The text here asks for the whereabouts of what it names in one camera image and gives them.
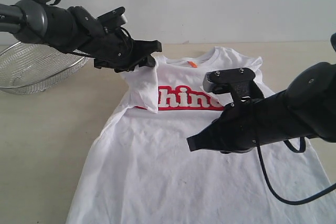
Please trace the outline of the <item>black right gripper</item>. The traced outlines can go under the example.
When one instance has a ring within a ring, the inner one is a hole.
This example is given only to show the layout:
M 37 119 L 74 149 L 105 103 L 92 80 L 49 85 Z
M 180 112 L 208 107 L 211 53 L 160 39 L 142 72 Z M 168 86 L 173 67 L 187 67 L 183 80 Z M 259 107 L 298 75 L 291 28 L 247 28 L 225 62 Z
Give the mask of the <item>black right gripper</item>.
M 245 154 L 261 145 L 257 134 L 255 105 L 261 99 L 250 99 L 241 103 L 225 105 L 219 119 L 196 135 L 188 137 L 191 152 L 198 150 L 219 151 L 222 154 Z

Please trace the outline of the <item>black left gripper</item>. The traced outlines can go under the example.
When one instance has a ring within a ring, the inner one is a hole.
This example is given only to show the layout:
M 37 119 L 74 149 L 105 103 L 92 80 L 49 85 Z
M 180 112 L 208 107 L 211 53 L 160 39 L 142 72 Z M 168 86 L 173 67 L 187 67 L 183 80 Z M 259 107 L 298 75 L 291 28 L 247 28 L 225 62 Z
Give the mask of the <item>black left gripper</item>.
M 133 40 L 126 29 L 116 28 L 107 30 L 104 37 L 91 38 L 78 50 L 93 58 L 93 66 L 97 69 L 130 72 L 136 67 L 154 68 L 156 63 L 151 54 L 162 52 L 162 44 L 158 40 Z M 145 57 L 139 61 L 137 56 Z

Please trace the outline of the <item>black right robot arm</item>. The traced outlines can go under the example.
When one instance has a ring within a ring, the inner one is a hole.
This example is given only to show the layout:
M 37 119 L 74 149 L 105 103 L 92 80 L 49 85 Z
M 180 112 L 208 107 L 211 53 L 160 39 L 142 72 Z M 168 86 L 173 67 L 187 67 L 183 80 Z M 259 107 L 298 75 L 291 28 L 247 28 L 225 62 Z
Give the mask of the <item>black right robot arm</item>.
M 246 153 L 293 138 L 335 142 L 335 65 L 320 62 L 298 75 L 289 87 L 265 97 L 250 68 L 208 72 L 206 92 L 230 94 L 219 118 L 187 139 L 191 151 Z

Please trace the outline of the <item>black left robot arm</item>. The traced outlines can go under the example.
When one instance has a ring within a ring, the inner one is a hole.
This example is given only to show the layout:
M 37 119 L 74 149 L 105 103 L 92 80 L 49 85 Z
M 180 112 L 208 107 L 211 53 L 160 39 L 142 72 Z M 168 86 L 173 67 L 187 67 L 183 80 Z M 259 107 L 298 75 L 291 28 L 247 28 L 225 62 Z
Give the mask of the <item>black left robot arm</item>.
M 118 7 L 95 18 L 82 6 L 64 9 L 44 0 L 21 0 L 1 5 L 1 31 L 26 44 L 92 58 L 97 69 L 120 73 L 155 67 L 152 54 L 162 52 L 162 44 L 133 39 L 123 27 L 124 12 L 124 7 Z

